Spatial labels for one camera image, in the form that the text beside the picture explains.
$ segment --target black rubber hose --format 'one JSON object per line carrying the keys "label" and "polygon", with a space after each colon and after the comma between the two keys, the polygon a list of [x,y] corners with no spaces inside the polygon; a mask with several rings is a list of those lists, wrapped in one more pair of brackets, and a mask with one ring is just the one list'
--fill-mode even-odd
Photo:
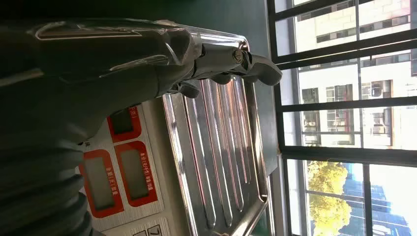
{"label": "black rubber hose", "polygon": [[89,236],[80,151],[20,151],[0,158],[0,235]]}

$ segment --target glass pane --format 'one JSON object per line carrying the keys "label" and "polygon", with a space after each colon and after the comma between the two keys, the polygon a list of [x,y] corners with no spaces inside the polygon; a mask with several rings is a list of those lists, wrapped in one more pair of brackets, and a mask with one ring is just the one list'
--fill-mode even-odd
{"label": "glass pane", "polygon": [[411,62],[414,50],[361,58],[362,99],[416,96],[417,66]]}
{"label": "glass pane", "polygon": [[362,202],[308,194],[310,236],[364,236],[365,214]]}
{"label": "glass pane", "polygon": [[353,0],[298,15],[294,21],[297,52],[356,41]]}
{"label": "glass pane", "polygon": [[370,174],[374,235],[417,234],[417,189],[405,184],[417,179],[417,169],[371,165]]}
{"label": "glass pane", "polygon": [[362,164],[306,161],[306,188],[363,198]]}
{"label": "glass pane", "polygon": [[416,150],[417,106],[362,109],[364,148]]}
{"label": "glass pane", "polygon": [[367,0],[359,5],[360,39],[410,30],[410,22],[410,0]]}
{"label": "glass pane", "polygon": [[361,147],[359,109],[287,112],[283,116],[285,145]]}
{"label": "glass pane", "polygon": [[306,147],[360,148],[360,134],[303,134],[302,145]]}
{"label": "glass pane", "polygon": [[357,62],[320,64],[298,69],[300,103],[358,100]]}

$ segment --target yellow foliage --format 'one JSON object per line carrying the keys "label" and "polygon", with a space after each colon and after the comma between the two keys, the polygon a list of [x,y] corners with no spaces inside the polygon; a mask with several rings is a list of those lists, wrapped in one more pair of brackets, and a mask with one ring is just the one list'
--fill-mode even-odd
{"label": "yellow foliage", "polygon": [[[310,190],[343,194],[348,171],[340,163],[312,161],[308,165]],[[352,209],[345,200],[310,194],[310,215],[314,220],[314,236],[336,236],[349,224]]]}

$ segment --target building window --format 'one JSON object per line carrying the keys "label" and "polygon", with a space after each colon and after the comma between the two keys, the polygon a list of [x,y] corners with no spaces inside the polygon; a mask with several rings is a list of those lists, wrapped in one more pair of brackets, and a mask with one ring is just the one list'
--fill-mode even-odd
{"label": "building window", "polygon": [[[318,88],[309,88],[302,90],[303,103],[317,103],[319,102]],[[318,111],[303,112],[303,131],[304,144],[306,146],[320,146],[320,113]]]}

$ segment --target ribbed metal tray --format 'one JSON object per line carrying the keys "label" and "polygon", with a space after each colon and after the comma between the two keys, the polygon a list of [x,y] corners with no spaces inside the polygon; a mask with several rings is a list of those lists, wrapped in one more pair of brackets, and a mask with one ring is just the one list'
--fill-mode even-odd
{"label": "ribbed metal tray", "polygon": [[254,85],[193,83],[195,99],[163,96],[190,232],[249,235],[268,201]]}

